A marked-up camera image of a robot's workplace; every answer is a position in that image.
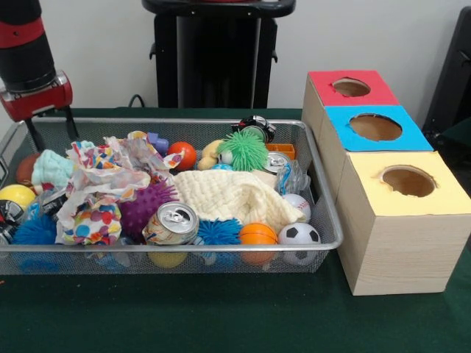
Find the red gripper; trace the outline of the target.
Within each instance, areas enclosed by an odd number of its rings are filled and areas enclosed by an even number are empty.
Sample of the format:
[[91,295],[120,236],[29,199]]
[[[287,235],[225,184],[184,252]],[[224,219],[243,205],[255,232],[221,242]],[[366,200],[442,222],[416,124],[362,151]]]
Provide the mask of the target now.
[[74,123],[73,113],[69,107],[73,100],[71,83],[64,71],[59,71],[56,77],[45,87],[29,92],[12,92],[1,88],[1,103],[8,116],[14,121],[26,121],[27,129],[38,152],[46,149],[41,134],[36,130],[32,117],[46,111],[64,108],[66,130],[71,141],[79,139],[79,133]]

